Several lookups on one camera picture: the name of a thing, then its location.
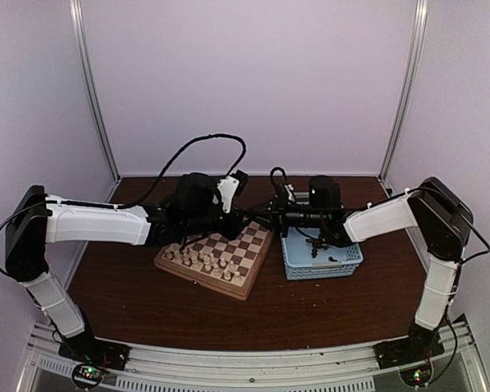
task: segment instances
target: brown wooden table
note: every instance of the brown wooden table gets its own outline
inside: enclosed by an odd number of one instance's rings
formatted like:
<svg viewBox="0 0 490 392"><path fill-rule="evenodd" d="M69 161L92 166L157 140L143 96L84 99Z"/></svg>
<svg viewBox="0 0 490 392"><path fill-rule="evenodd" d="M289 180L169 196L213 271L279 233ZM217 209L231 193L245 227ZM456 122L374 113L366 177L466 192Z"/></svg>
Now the brown wooden table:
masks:
<svg viewBox="0 0 490 392"><path fill-rule="evenodd" d="M122 181L113 202L131 201L151 178ZM296 191L307 178L292 177ZM346 207L385 198L371 177L338 177ZM151 201L171 193L167 178ZM265 177L251 177L238 200L253 205L272 195ZM200 350L284 350L347 345L407 333L425 271L401 230L361 244L364 261L344 278L288 282L281 243L274 240L246 301L235 300L153 265L158 250L90 243L69 292L97 336Z"/></svg>

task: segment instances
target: white wall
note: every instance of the white wall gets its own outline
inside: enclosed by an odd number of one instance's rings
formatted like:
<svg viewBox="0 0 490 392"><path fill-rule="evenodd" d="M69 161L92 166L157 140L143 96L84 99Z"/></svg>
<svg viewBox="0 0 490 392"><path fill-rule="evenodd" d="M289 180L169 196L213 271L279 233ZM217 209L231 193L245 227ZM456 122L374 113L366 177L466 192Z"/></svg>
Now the white wall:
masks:
<svg viewBox="0 0 490 392"><path fill-rule="evenodd" d="M123 175L157 174L194 136L243 136L241 168L376 174L399 100L416 2L83 2L105 124ZM171 173L222 173L233 142Z"/></svg>
<svg viewBox="0 0 490 392"><path fill-rule="evenodd" d="M390 172L400 190L438 176L490 241L490 1L430 2L419 74ZM469 253L479 248L470 243ZM463 272L453 314L465 312L490 376L490 256Z"/></svg>
<svg viewBox="0 0 490 392"><path fill-rule="evenodd" d="M0 223L31 184L71 198L109 192L80 67L69 2L0 2ZM48 249L61 278L76 249ZM25 290L0 275L0 391L11 390L37 314Z"/></svg>

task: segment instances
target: black cable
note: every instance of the black cable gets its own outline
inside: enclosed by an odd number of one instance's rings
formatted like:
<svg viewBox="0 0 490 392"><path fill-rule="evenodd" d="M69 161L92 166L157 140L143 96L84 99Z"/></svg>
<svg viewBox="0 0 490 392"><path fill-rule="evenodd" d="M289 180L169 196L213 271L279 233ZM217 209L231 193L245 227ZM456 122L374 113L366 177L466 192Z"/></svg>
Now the black cable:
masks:
<svg viewBox="0 0 490 392"><path fill-rule="evenodd" d="M382 203L386 203L386 202L389 202L389 201L391 201L391 200L395 200L396 198L400 198L400 197L404 196L405 194L411 194L412 192L414 192L414 191L418 190L419 188L420 188L420 187L417 187L417 188L409 189L409 190L407 190L407 191L405 191L405 192L401 192L400 194L395 194L394 196L391 196L391 197L389 197L389 198L386 198L385 200L381 200L381 201L379 201L379 202L377 202L377 203L372 204L372 205L370 206L370 208L373 208L373 207L375 207L375 206L379 206L380 204L382 204Z"/></svg>
<svg viewBox="0 0 490 392"><path fill-rule="evenodd" d="M238 164L242 161L243 157L245 156L245 153L247 152L247 146L245 145L245 141L239 136L235 135L229 135L226 133L215 133L214 135L206 135L206 136L199 136L195 137L194 139L188 141L185 143L173 156L167 164L163 167L162 171L154 181L154 183L150 186L150 188L145 192L140 198L135 200L134 202L130 203L125 203L121 204L118 206L118 209L123 210L126 208L131 208L134 207L142 202L144 202L156 189L160 181L162 180L163 176L165 175L166 171L168 168L176 161L176 159L183 153L190 145L193 145L194 143L198 143L199 141L203 140L210 140L210 139L231 139L231 140L236 140L239 144L242 145L242 153L239 155L238 159L233 163L233 165L230 167L230 169L227 171L225 176L228 176L237 166Z"/></svg>
<svg viewBox="0 0 490 392"><path fill-rule="evenodd" d="M274 167L271 171L270 171L270 174L269 174L269 179L270 179L270 184L272 184L272 186L276 189L276 187L278 186L278 184L276 184L274 182L274 173L275 172L281 172L282 176L283 176L283 180L285 181L285 185L287 184L287 173L283 170L282 167L279 167L279 166L276 166Z"/></svg>
<svg viewBox="0 0 490 392"><path fill-rule="evenodd" d="M2 229L9 223L11 222L13 219L15 219L18 215L22 215L24 213L26 213L27 211L29 211L31 208L35 208L35 207L38 207L38 206L43 206L43 205L46 205L46 204L56 204L56 200L46 200L46 201L43 201L43 202L40 202L40 203L35 203L31 206L28 206L26 208L22 208L21 210L15 212L14 214L12 214L11 216L9 216L7 219L5 219L2 224L0 225L0 232L2 231ZM0 266L0 273L7 276L8 278L10 278L11 276Z"/></svg>
<svg viewBox="0 0 490 392"><path fill-rule="evenodd" d="M312 239L313 241L319 241L319 238L316 238L316 237L313 237L311 236L310 234L307 234L305 233L302 229L300 229L299 227L295 227L294 229L296 229L296 231L301 234L303 237L307 237L307 238L310 238Z"/></svg>
<svg viewBox="0 0 490 392"><path fill-rule="evenodd" d="M209 236L210 234L203 234L203 235L200 235L199 237L195 238L195 239L192 239L190 241L186 241L183 245L181 245L181 248L180 250L183 251L186 247L188 247L189 245L192 245L193 243L196 243L198 241L201 241L202 239L205 239Z"/></svg>
<svg viewBox="0 0 490 392"><path fill-rule="evenodd" d="M438 195L442 196L443 198L445 198L445 200L447 200L449 203L451 203L456 208L455 211L457 212L457 214L468 225L468 227L470 228L470 230L472 230L472 232L475 234L475 236L477 238L479 238L479 241L481 241L481 243L483 243L483 245L486 247L486 249L484 251L476 252L476 253L474 253L470 257L467 257L465 259L461 259L461 261L459 262L460 265L464 265L464 264L468 263L470 260L474 259L475 257L483 256L483 255L486 255L486 254L490 253L490 244L488 243L488 241L474 227L474 225L472 224L472 222L470 222L468 220L468 218L466 216L464 216L463 213L460 212L457 209L458 206L452 200L450 200L449 198L447 198L447 196L443 192L439 192L438 190L429 188L427 186L418 186L416 189L418 189L418 190L424 190L425 192L435 193L435 194L438 194Z"/></svg>
<svg viewBox="0 0 490 392"><path fill-rule="evenodd" d="M457 344L458 344L458 341L457 341L456 331L454 330L454 327L452 325L452 322L450 321L450 318L448 317L448 314L447 313L445 313L444 319L447 322L447 325L450 328L450 331L452 331L452 334L454 335L454 351L452 352L452 356L448 360L447 365L444 367L444 369L441 371L441 373L438 374L434 379L428 381L428 383L427 383L428 386L434 384L437 380L439 380L439 378L441 378L441 376L448 370L448 368L452 364L452 362L453 362L453 360L454 360L454 358L456 357L456 354L457 354Z"/></svg>
<svg viewBox="0 0 490 392"><path fill-rule="evenodd" d="M55 338L55 333L58 333L58 331L55 329L53 332L52 332L52 340L55 341L56 343L58 343L59 345L63 345L64 344L64 341L61 340L61 341L58 341L56 338Z"/></svg>

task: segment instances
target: wire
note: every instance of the wire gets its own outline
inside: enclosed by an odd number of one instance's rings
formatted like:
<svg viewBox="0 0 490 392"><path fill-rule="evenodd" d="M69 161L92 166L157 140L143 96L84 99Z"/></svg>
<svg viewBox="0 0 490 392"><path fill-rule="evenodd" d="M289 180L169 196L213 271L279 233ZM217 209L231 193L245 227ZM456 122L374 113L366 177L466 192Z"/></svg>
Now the wire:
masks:
<svg viewBox="0 0 490 392"><path fill-rule="evenodd" d="M295 227L294 229L296 229L296 231L301 234L303 237L307 237L307 238L310 238L312 239L313 241L319 241L319 238L316 238L316 237L313 237L311 236L310 234L307 234L306 232L304 232L302 229L300 229L299 227Z"/></svg>
<svg viewBox="0 0 490 392"><path fill-rule="evenodd" d="M444 367L444 369L441 371L441 373L438 374L434 379L431 379L430 381L428 381L428 383L426 384L426 386L430 386L430 385L434 384L437 380L439 380L439 378L441 378L441 376L448 370L448 368L452 364L452 362L453 362L453 360L454 360L454 358L456 357L456 354L457 354L457 344L458 344L458 341L457 341L456 331L454 330L454 327L452 325L452 322L450 321L450 318L448 317L448 314L447 313L445 313L444 319L447 322L447 325L450 328L450 331L452 331L452 334L454 336L454 351L452 352L452 356L448 360L447 365Z"/></svg>
<svg viewBox="0 0 490 392"><path fill-rule="evenodd" d="M189 245L192 245L193 243L196 243L198 241L201 241L202 239L205 239L209 236L210 234L203 234L203 235L200 235L199 237L195 238L195 239L192 239L190 241L187 241L185 242L182 246L181 246L181 250L185 249L185 247L188 247Z"/></svg>
<svg viewBox="0 0 490 392"><path fill-rule="evenodd" d="M238 164L242 161L243 157L245 156L245 153L247 152L247 145L245 145L245 141L243 141L243 139L239 136L229 135L227 133L215 133L214 135L206 135L206 136L195 137L194 139L185 143L180 149L178 149L178 151L174 155L172 155L172 158L169 159L169 161L163 167L162 171L160 172L160 174L158 175L158 177L156 178L154 183L150 186L150 188L140 198L138 198L134 202L121 204L118 206L118 209L123 210L123 209L131 208L131 207L134 207L134 206L144 202L154 192L154 190L156 189L156 187L158 186L158 184L162 180L162 178L165 175L168 168L174 163L174 161L176 161L176 159L181 155L181 153L183 153L190 145L193 145L194 143L197 143L197 142L203 141L203 140L210 140L210 139L231 139L231 140L236 140L239 144L242 145L241 154L239 155L238 159L236 159L236 161L233 163L233 165L230 167L230 169L225 174L225 176L228 176L238 166Z"/></svg>
<svg viewBox="0 0 490 392"><path fill-rule="evenodd" d="M63 345L64 344L64 341L63 340L60 340L58 341L56 338L55 338L55 333L58 333L58 331L55 329L53 332L52 332L52 340L55 341L56 343L60 344L60 345Z"/></svg>
<svg viewBox="0 0 490 392"><path fill-rule="evenodd" d="M39 207L39 206L43 206L43 205L46 205L46 204L56 204L56 201L55 200L45 200L43 202L40 202L40 203L35 203L31 206L28 206L26 208L22 208L21 210L15 212L14 214L12 214L11 216L9 216L7 219L5 219L2 224L0 225L0 232L2 231L2 229L9 223L11 222L13 219L15 219L17 216L19 215L22 215L24 213L26 213L27 211L29 211L30 209L32 208L35 208L35 207ZM8 278L10 278L11 276L0 266L0 273L7 276Z"/></svg>
<svg viewBox="0 0 490 392"><path fill-rule="evenodd" d="M287 184L287 173L283 170L282 167L276 166L274 167L269 174L269 179L270 179L270 184L276 189L278 187L278 184L274 182L274 173L275 172L281 172L283 176L283 180L285 181L285 185Z"/></svg>

